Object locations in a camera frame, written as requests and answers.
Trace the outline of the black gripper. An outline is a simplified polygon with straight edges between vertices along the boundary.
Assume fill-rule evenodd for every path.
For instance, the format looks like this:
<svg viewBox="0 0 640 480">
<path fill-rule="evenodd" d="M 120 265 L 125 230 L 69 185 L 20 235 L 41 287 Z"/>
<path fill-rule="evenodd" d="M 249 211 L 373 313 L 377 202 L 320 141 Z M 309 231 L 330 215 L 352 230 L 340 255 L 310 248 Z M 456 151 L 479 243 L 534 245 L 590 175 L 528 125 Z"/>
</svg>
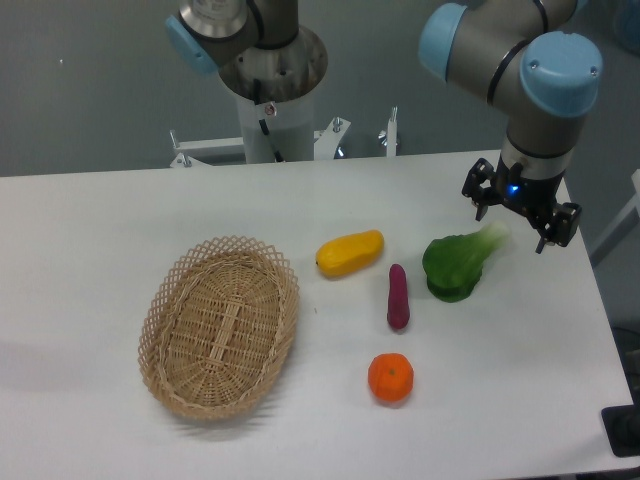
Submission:
<svg viewBox="0 0 640 480">
<path fill-rule="evenodd" d="M 547 245 L 567 247 L 581 220 L 579 204 L 556 200 L 565 170 L 565 155 L 537 157 L 518 149 L 502 149 L 496 170 L 484 158 L 476 161 L 461 193 L 475 206 L 476 221 L 494 205 L 527 218 L 539 234 L 535 252 L 541 254 Z"/>
</svg>

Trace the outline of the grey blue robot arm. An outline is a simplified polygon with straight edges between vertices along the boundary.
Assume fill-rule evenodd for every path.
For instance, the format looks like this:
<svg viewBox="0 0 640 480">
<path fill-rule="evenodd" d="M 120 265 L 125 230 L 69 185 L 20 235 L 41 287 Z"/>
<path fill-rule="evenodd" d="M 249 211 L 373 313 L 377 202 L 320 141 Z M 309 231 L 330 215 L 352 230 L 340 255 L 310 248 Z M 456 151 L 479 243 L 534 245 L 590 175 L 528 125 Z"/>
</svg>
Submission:
<svg viewBox="0 0 640 480">
<path fill-rule="evenodd" d="M 462 193 L 479 214 L 493 205 L 525 217 L 542 245 L 566 246 L 581 209 L 556 193 L 597 98 L 598 48 L 562 26 L 578 1 L 487 1 L 437 8 L 418 42 L 421 64 L 507 115 L 499 160 L 479 160 Z M 183 1 L 165 23 L 196 72 L 217 75 L 236 97 L 246 160 L 312 160 L 319 141 L 313 93 L 328 65 L 323 42 L 299 22 L 294 1 Z"/>
</svg>

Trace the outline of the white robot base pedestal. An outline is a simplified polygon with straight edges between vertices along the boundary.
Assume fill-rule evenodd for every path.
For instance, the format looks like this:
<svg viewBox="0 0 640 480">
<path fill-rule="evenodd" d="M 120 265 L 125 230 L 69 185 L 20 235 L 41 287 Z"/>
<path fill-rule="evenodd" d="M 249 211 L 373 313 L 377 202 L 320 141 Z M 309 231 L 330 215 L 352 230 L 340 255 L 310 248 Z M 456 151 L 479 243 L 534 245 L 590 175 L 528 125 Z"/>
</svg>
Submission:
<svg viewBox="0 0 640 480">
<path fill-rule="evenodd" d="M 327 66 L 324 43 L 301 26 L 288 45 L 251 47 L 222 67 L 219 76 L 235 99 L 242 136 L 255 141 L 261 128 L 286 156 L 296 147 L 312 155 L 314 94 Z"/>
</svg>

